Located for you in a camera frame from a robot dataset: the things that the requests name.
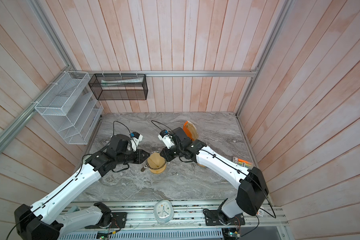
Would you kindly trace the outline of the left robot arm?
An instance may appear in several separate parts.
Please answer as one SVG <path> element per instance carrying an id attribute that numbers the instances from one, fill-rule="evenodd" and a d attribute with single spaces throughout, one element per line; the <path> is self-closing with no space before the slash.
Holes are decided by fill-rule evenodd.
<path id="1" fill-rule="evenodd" d="M 87 210 L 70 214 L 61 215 L 61 212 L 116 166 L 128 169 L 131 164 L 143 163 L 150 153 L 138 148 L 142 140 L 143 136 L 137 132 L 112 136 L 102 149 L 85 155 L 80 169 L 51 193 L 31 206 L 19 206 L 14 212 L 14 230 L 23 240 L 57 240 L 88 226 L 109 228 L 113 224 L 113 214 L 104 203 L 98 202 Z"/>

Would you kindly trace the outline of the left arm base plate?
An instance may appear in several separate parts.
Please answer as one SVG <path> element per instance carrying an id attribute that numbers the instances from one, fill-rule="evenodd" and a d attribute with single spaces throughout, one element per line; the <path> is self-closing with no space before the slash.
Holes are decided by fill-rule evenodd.
<path id="1" fill-rule="evenodd" d="M 102 217 L 99 224 L 87 226 L 85 229 L 123 229 L 126 226 L 127 212 L 112 212 L 109 216 Z"/>

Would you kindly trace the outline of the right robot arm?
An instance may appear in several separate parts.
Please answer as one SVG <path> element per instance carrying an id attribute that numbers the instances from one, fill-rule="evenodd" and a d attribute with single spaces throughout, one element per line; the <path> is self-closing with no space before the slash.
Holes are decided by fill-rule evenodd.
<path id="1" fill-rule="evenodd" d="M 218 154 L 206 143 L 192 140 L 182 128 L 162 130 L 158 138 L 166 145 L 160 152 L 166 161 L 184 158 L 186 163 L 205 166 L 227 180 L 236 190 L 237 196 L 226 199 L 214 214 L 222 224 L 227 224 L 236 215 L 246 213 L 256 216 L 269 194 L 260 169 L 251 169 L 233 163 Z"/>

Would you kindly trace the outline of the clear glass carafe wooden handle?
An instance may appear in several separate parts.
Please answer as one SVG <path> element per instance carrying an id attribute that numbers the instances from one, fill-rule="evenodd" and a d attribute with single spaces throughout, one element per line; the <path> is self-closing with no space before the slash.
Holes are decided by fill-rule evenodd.
<path id="1" fill-rule="evenodd" d="M 144 172 L 147 168 L 148 168 L 147 165 L 144 165 L 144 166 L 141 168 L 141 172 Z"/>

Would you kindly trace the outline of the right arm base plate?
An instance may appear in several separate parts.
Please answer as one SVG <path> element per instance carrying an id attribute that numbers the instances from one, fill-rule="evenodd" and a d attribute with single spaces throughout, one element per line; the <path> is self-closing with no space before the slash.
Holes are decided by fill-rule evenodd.
<path id="1" fill-rule="evenodd" d="M 227 217 L 221 210 L 203 209 L 207 226 L 244 226 L 245 219 L 242 214 L 233 218 Z"/>

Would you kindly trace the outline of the brown paper coffee filter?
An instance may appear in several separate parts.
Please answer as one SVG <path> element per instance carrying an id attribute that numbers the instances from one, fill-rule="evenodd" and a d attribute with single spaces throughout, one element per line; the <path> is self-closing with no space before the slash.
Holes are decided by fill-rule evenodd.
<path id="1" fill-rule="evenodd" d="M 150 170 L 160 170 L 166 165 L 166 160 L 158 152 L 154 152 L 146 160 L 146 165 Z"/>

